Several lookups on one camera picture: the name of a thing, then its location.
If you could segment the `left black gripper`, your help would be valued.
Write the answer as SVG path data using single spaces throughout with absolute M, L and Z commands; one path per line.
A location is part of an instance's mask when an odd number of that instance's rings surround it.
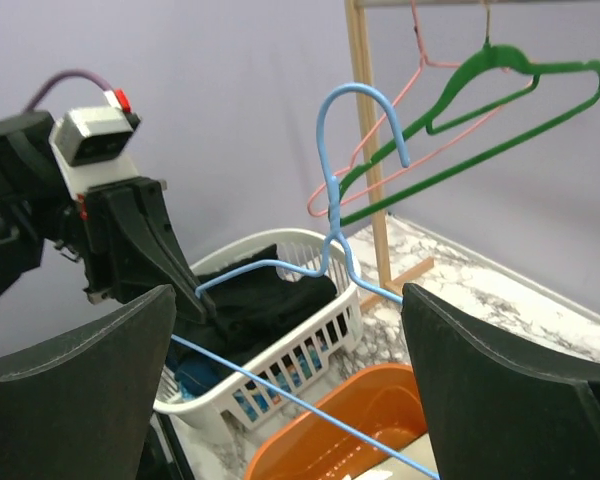
M 136 177 L 92 187 L 76 201 L 83 232 L 76 249 L 87 278 L 90 303 L 125 304 L 158 285 L 177 288 L 178 313 L 192 323 L 209 323 L 215 306 L 200 299 L 166 209 L 157 180 Z

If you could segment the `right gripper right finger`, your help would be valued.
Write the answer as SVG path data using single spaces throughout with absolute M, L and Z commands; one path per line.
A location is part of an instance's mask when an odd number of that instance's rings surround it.
M 475 318 L 421 286 L 402 324 L 443 479 L 600 479 L 600 364 Z

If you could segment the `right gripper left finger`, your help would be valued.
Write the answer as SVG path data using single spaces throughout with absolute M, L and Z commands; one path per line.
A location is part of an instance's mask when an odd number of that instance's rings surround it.
M 0 358 L 0 479 L 133 479 L 175 320 L 159 286 Z

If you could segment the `black garment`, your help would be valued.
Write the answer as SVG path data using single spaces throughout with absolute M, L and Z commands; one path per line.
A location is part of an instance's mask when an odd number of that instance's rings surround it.
M 326 276 L 281 278 L 261 267 L 207 290 L 216 317 L 206 325 L 178 320 L 174 334 L 235 363 L 245 364 L 336 298 Z

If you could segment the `light blue hanger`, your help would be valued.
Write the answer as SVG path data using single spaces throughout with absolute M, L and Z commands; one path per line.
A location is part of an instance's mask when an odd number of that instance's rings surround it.
M 295 264 L 291 264 L 288 262 L 280 261 L 280 260 L 262 260 L 247 264 L 243 267 L 239 267 L 229 271 L 224 275 L 220 275 L 216 277 L 214 280 L 205 282 L 201 286 L 195 289 L 195 295 L 201 296 L 202 293 L 206 292 L 208 289 L 217 286 L 225 281 L 231 280 L 235 277 L 238 277 L 242 274 L 246 274 L 250 271 L 253 271 L 258 268 L 263 267 L 279 267 L 285 270 L 289 270 L 295 273 L 298 273 L 303 276 L 317 278 L 319 276 L 324 275 L 326 272 L 326 267 L 328 261 L 330 259 L 330 245 L 332 242 L 337 242 L 340 244 L 344 251 L 345 256 L 345 264 L 346 271 L 350 280 L 353 281 L 357 286 L 371 292 L 380 295 L 381 297 L 392 301 L 396 304 L 402 303 L 402 297 L 392 293 L 384 288 L 372 285 L 366 281 L 364 281 L 359 274 L 356 272 L 354 263 L 353 263 L 353 253 L 350 248 L 350 245 L 347 239 L 344 236 L 341 225 L 341 206 L 340 206 L 340 191 L 339 191 L 339 181 L 333 172 L 330 162 L 327 155 L 327 149 L 325 146 L 325 134 L 324 127 L 327 112 L 332 105 L 332 103 L 340 96 L 347 93 L 356 93 L 366 95 L 373 100 L 375 100 L 384 110 L 387 120 L 389 121 L 394 139 L 397 142 L 397 151 L 399 154 L 400 164 L 404 167 L 408 167 L 411 164 L 408 148 L 405 145 L 405 142 L 402 138 L 401 127 L 399 120 L 397 118 L 397 114 L 395 112 L 394 107 L 391 102 L 377 89 L 360 82 L 352 82 L 345 83 L 336 87 L 331 93 L 327 95 L 325 100 L 323 101 L 317 115 L 316 119 L 316 146 L 318 150 L 318 155 L 320 159 L 321 169 L 323 172 L 327 194 L 328 194 L 328 221 L 329 221 L 329 232 L 326 235 L 326 238 L 323 242 L 322 250 L 321 250 L 321 263 L 320 267 L 317 270 L 310 270 L 307 268 L 303 268 L 297 266 Z M 250 372 L 249 370 L 240 367 L 229 360 L 203 348 L 202 346 L 186 340 L 180 336 L 173 335 L 172 340 L 177 342 L 178 344 L 189 348 L 195 352 L 198 352 L 207 358 L 224 365 L 231 370 L 249 378 L 251 381 L 258 383 L 264 387 L 266 390 L 272 390 L 279 395 L 283 396 L 290 402 L 300 406 L 305 409 L 307 412 L 323 419 L 329 424 L 343 430 L 344 432 L 354 436 L 355 438 L 361 440 L 362 442 L 376 448 L 377 450 L 389 455 L 390 457 L 400 461 L 401 463 L 409 466 L 410 468 L 422 473 L 426 477 L 430 479 L 437 479 L 439 475 L 434 471 L 426 468 L 425 466 L 417 463 L 416 461 L 404 456 L 398 451 L 392 449 L 391 447 L 381 443 L 378 440 L 373 439 L 367 434 L 362 433 L 358 429 L 336 419 L 335 417 L 327 414 L 323 410 L 318 407 L 315 407 L 304 400 L 294 396 L 293 394 L 281 389 L 280 387 L 270 383 L 269 381 L 261 378 L 259 375 Z

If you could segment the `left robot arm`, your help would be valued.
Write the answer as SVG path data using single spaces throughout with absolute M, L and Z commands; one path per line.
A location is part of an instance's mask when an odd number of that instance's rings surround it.
M 52 116 L 30 111 L 0 121 L 0 296 L 40 266 L 44 243 L 84 264 L 93 303 L 128 303 L 158 285 L 176 292 L 177 317 L 204 324 L 216 314 L 186 263 L 160 183 L 136 176 L 90 187 L 72 199 L 52 155 Z

